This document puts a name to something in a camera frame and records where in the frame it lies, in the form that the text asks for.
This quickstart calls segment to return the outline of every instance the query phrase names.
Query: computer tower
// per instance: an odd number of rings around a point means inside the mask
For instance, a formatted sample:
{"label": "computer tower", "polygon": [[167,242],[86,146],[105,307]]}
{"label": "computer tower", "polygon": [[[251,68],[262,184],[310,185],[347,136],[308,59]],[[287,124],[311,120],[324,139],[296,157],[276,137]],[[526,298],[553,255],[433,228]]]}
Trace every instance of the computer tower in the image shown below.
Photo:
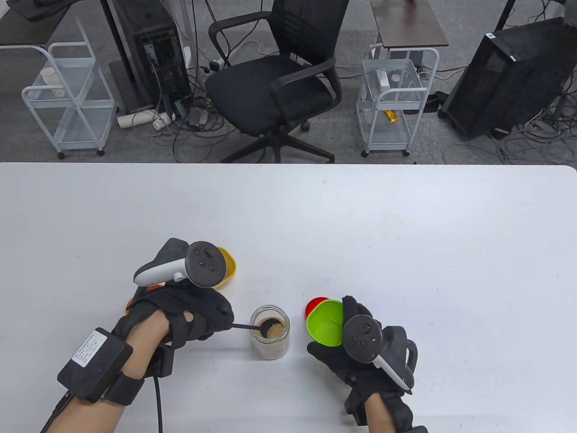
{"label": "computer tower", "polygon": [[177,26],[160,0],[113,0],[136,79],[153,107],[174,111],[192,94]]}
{"label": "computer tower", "polygon": [[509,132],[560,95],[577,64],[577,29],[562,18],[487,33],[443,104],[466,137]]}

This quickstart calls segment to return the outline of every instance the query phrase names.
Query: black office chair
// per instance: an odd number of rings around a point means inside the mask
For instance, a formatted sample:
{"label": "black office chair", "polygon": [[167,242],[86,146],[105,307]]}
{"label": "black office chair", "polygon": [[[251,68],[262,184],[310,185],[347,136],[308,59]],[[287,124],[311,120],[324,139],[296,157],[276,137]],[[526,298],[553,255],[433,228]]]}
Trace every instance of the black office chair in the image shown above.
{"label": "black office chair", "polygon": [[[211,24],[208,34],[226,68],[210,76],[205,85],[210,100],[226,120],[242,133],[260,137],[224,158],[233,162],[272,147],[280,163],[280,148],[289,146],[335,161],[334,154],[289,136],[296,126],[336,107],[341,100],[335,70],[335,46],[349,0],[275,0],[270,12],[255,12]],[[227,28],[267,20],[279,55],[231,66],[216,40]],[[295,54],[310,65],[290,58]],[[335,96],[316,77],[323,74]]]}

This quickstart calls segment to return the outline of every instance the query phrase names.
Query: hand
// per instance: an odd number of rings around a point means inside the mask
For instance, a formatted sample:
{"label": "hand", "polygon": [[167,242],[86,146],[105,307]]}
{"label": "hand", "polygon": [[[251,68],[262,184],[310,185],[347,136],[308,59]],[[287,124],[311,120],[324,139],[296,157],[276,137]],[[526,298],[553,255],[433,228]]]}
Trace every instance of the hand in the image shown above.
{"label": "hand", "polygon": [[[371,316],[370,311],[352,296],[343,298],[343,324],[353,316]],[[358,425],[366,425],[365,402],[373,394],[379,393],[392,413],[397,432],[412,429],[413,413],[400,399],[404,391],[380,368],[372,363],[362,364],[353,360],[342,345],[327,347],[311,342],[306,350],[316,359],[326,364],[340,380],[352,387],[344,403],[347,413],[353,415]]]}
{"label": "hand", "polygon": [[[205,340],[213,333],[230,329],[233,309],[227,299],[214,289],[203,289],[190,280],[168,281],[164,286],[139,287],[126,307],[113,333],[126,338],[132,327],[156,310],[162,310],[170,322],[170,332],[162,341],[178,349],[195,339]],[[185,318],[192,313],[192,322]]]}

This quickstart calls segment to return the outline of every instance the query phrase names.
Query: red cup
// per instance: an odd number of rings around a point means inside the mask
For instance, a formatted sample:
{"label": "red cup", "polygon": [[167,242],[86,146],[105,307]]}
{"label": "red cup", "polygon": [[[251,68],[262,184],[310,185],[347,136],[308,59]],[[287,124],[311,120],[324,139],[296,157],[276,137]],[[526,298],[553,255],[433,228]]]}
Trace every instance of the red cup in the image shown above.
{"label": "red cup", "polygon": [[309,314],[311,314],[315,308],[317,308],[321,303],[323,303],[327,299],[328,298],[321,296],[318,298],[314,298],[311,302],[309,302],[305,308],[305,319],[309,317]]}

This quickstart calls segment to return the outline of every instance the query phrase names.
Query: person's forearm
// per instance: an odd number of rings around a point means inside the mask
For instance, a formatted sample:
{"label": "person's forearm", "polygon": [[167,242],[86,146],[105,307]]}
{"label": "person's forearm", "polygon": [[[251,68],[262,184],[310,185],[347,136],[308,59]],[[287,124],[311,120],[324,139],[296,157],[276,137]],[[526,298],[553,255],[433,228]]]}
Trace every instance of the person's forearm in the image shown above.
{"label": "person's forearm", "polygon": [[[134,351],[122,367],[122,372],[133,379],[142,379],[154,351],[168,334],[168,320],[162,311],[138,324],[126,339]],[[109,401],[94,404],[72,399],[64,411],[54,420],[48,433],[113,433],[124,406]]]}
{"label": "person's forearm", "polygon": [[365,412],[369,433],[396,433],[395,422],[379,394],[371,395],[365,402]]}

